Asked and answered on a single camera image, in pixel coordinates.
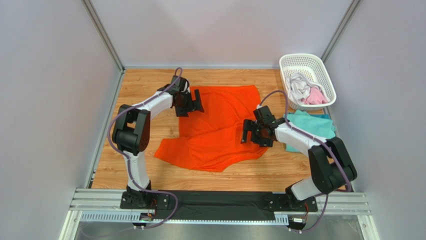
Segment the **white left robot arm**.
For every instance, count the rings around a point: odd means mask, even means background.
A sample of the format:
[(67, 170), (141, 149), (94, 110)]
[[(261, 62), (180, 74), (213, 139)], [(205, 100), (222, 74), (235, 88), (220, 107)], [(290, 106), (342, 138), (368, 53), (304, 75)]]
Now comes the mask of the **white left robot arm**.
[(186, 78), (174, 75), (171, 83), (159, 88), (148, 99), (134, 105), (121, 105), (110, 124), (112, 134), (108, 142), (123, 156), (128, 177), (121, 209), (148, 209), (162, 194), (162, 191), (152, 190), (145, 150), (150, 143), (152, 119), (171, 108), (175, 109), (177, 117), (204, 112), (199, 89), (191, 89)]

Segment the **orange t shirt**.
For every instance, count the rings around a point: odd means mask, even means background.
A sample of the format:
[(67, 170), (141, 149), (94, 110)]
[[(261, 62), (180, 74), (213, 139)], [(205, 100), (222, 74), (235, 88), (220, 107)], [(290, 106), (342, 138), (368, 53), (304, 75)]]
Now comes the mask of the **orange t shirt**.
[(255, 85), (197, 86), (204, 112), (179, 119), (179, 136), (161, 141), (154, 156), (189, 170), (222, 172), (268, 150), (251, 141), (241, 143), (245, 119), (260, 103)]

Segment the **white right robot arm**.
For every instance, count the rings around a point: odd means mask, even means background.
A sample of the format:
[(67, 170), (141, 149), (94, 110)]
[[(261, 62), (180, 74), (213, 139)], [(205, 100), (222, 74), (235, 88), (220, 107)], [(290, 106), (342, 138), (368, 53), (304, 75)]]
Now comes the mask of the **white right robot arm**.
[(241, 143), (250, 141), (266, 148), (279, 142), (308, 157), (310, 177), (285, 189), (286, 207), (299, 207), (312, 197), (327, 195), (343, 186), (349, 192), (352, 190), (351, 182), (358, 173), (342, 139), (309, 133), (287, 117), (276, 118), (268, 106), (259, 106), (253, 113), (254, 120), (243, 121)]

